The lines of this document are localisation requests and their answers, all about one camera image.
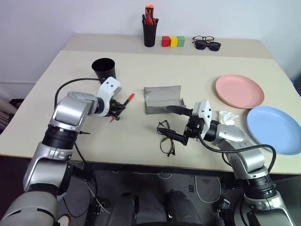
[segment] black glasses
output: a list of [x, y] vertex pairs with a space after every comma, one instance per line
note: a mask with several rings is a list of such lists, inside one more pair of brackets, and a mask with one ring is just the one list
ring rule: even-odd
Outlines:
[[[164, 135], [164, 134], [160, 133], [160, 131], [158, 130], [159, 128], [170, 129], [170, 125], [169, 125], [169, 123], [168, 123], [167, 120], [164, 120], [164, 121], [162, 121], [162, 122], [159, 122], [159, 125], [157, 126], [157, 132], [158, 132], [159, 134], [161, 134], [161, 135]], [[162, 149], [162, 143], [163, 143], [164, 141], [168, 140], [168, 139], [170, 139], [170, 147], [169, 147], [169, 150], [168, 150], [167, 152], [165, 152], [165, 151], [163, 151], [163, 149]], [[164, 137], [164, 138], [161, 139], [161, 141], [160, 141], [160, 149], [161, 149], [161, 152], [167, 154], [168, 157], [170, 156], [170, 154], [175, 155], [174, 141], [173, 141], [171, 138], [169, 138], [169, 137]]]
[[195, 36], [192, 38], [192, 43], [195, 44], [197, 49], [205, 49], [206, 47], [209, 47], [211, 51], [218, 51], [220, 50], [221, 44], [219, 42], [214, 41], [214, 37], [212, 36]]

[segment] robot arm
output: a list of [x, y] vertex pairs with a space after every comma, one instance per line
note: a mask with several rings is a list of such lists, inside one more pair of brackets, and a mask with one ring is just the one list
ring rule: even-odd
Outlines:
[[25, 193], [9, 207], [0, 226], [52, 226], [56, 221], [56, 196], [68, 188], [75, 169], [68, 160], [87, 116], [112, 116], [124, 106], [112, 96], [120, 91], [120, 83], [110, 77], [99, 88], [97, 95], [69, 92], [55, 108], [43, 141], [24, 176]]
[[[253, 146], [247, 134], [234, 126], [212, 121], [212, 111], [208, 101], [196, 103], [193, 109], [178, 106], [166, 107], [173, 113], [189, 116], [184, 135], [175, 131], [158, 128], [160, 133], [187, 145], [189, 138], [197, 138], [212, 142], [221, 150], [234, 150]], [[226, 153], [233, 168], [235, 178], [241, 181], [245, 192], [245, 201], [253, 210], [281, 209], [290, 225], [294, 226], [280, 193], [269, 176], [264, 157], [259, 149], [238, 153]]]

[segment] red block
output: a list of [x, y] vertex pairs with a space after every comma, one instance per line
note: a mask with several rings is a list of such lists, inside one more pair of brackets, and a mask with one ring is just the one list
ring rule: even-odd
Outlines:
[[162, 36], [162, 47], [170, 46], [170, 38], [169, 36]]

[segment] table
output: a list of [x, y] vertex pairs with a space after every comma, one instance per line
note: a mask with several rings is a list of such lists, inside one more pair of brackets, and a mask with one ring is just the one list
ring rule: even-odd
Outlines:
[[[208, 99], [217, 120], [218, 111], [231, 111], [239, 118], [236, 125], [247, 131], [248, 110], [233, 108], [215, 93], [215, 81], [222, 75], [236, 73], [257, 82], [265, 93], [262, 105], [281, 109], [301, 124], [301, 99], [289, 78], [271, 54], [255, 40], [217, 40], [219, 52], [196, 50], [186, 38], [183, 48], [162, 48], [157, 37], [153, 48], [143, 46], [140, 36], [76, 34], [59, 52], [28, 94], [15, 117], [0, 136], [1, 155], [30, 158], [43, 139], [54, 108], [57, 88], [72, 79], [95, 78], [91, 69], [94, 60], [112, 58], [122, 90], [116, 99], [123, 102], [131, 93], [136, 96], [120, 115], [120, 121], [88, 117], [77, 144], [87, 161], [133, 165], [136, 167], [170, 167], [175, 169], [232, 172], [220, 154], [206, 150], [190, 139], [187, 146], [175, 142], [176, 156], [167, 157], [160, 151], [162, 138], [156, 132], [159, 121], [168, 119], [171, 128], [183, 133], [188, 118], [176, 114], [146, 115], [144, 87], [181, 85], [181, 98], [189, 108]], [[68, 91], [96, 94], [99, 83], [78, 81], [63, 88], [59, 99]], [[262, 149], [269, 164], [272, 154]], [[74, 152], [73, 160], [79, 160]], [[301, 154], [278, 155], [272, 173], [301, 174]]]

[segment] red pen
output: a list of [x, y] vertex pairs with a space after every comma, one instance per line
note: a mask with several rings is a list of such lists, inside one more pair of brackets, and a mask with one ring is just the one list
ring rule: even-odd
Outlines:
[[154, 5], [149, 5], [149, 9], [150, 9], [150, 16], [151, 18], [154, 17]]
[[135, 93], [132, 93], [130, 96], [129, 96], [129, 98], [124, 102], [124, 106], [126, 106], [127, 104], [128, 104], [128, 102], [130, 102], [132, 99], [133, 99], [133, 97], [135, 96]]
[[145, 15], [145, 20], [146, 20], [146, 24], [147, 24], [147, 25], [153, 25], [153, 20], [152, 20], [152, 18], [151, 18], [151, 14], [150, 14], [150, 13], [147, 13], [147, 14]]
[[150, 13], [150, 6], [146, 5], [145, 6], [145, 14]]

